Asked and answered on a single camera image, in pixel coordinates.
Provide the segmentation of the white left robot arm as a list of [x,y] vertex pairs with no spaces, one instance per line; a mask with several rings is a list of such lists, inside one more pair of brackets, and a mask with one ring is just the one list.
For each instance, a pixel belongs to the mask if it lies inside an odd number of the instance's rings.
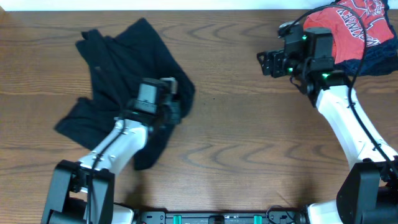
[[134,210],[114,201],[116,177],[161,129],[181,119],[182,102],[171,93],[129,100],[91,152],[55,166],[41,223],[134,223]]

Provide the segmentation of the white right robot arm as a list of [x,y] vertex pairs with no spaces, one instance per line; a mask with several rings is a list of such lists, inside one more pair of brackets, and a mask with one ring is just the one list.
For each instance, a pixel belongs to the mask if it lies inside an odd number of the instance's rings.
[[307,205],[292,223],[397,223],[397,152],[362,109],[351,80],[333,68],[331,50],[287,50],[256,55],[264,75],[289,76],[323,115],[349,164],[329,202]]

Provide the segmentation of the black t-shirt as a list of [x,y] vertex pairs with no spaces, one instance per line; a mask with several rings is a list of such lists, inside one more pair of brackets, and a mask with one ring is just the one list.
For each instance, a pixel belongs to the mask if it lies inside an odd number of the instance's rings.
[[[123,107],[137,98],[144,78],[174,77],[182,102],[182,119],[189,114],[195,87],[175,61],[154,28],[139,19],[116,37],[96,30],[82,34],[76,43],[90,69],[92,97],[81,97],[55,126],[60,134],[91,152],[113,129]],[[167,125],[130,161],[137,170],[152,167],[158,160],[176,125]]]

